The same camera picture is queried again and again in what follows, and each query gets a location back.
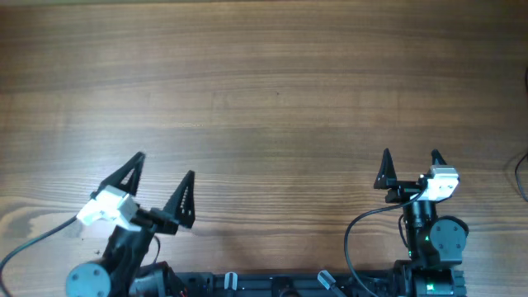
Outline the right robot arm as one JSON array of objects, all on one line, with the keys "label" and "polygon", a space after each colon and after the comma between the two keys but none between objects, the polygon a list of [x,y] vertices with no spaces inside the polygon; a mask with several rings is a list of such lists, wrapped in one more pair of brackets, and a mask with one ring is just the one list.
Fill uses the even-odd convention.
[{"label": "right robot arm", "polygon": [[460,183],[456,169],[435,149],[431,166],[417,181],[400,181],[388,149],[383,152],[374,188],[386,190],[387,203],[402,204],[407,261],[394,263],[392,296],[466,296],[462,263],[468,225],[454,216],[439,216],[436,205],[453,196]]}]

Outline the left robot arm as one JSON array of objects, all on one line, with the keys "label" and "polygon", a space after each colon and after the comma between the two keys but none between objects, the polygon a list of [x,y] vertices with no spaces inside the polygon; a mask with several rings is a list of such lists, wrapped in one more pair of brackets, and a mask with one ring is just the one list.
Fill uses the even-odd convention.
[{"label": "left robot arm", "polygon": [[158,233],[191,229],[195,219],[196,173],[188,171],[162,209],[145,210],[134,201],[146,155],[136,153],[105,178],[76,219],[84,225],[115,225],[98,260],[74,267],[66,279],[68,296],[188,296],[189,290],[166,262],[143,266]]}]

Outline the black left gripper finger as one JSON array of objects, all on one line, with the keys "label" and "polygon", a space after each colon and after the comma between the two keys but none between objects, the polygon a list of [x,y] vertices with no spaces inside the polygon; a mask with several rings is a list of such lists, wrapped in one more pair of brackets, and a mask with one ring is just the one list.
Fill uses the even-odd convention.
[{"label": "black left gripper finger", "polygon": [[105,178],[99,187],[91,193],[90,198],[94,199],[106,186],[113,186],[127,194],[136,196],[145,159],[145,153],[137,152],[127,163]]},{"label": "black left gripper finger", "polygon": [[187,229],[191,229],[196,220],[194,185],[195,172],[190,170],[163,207],[163,212],[168,215],[167,220]]}]

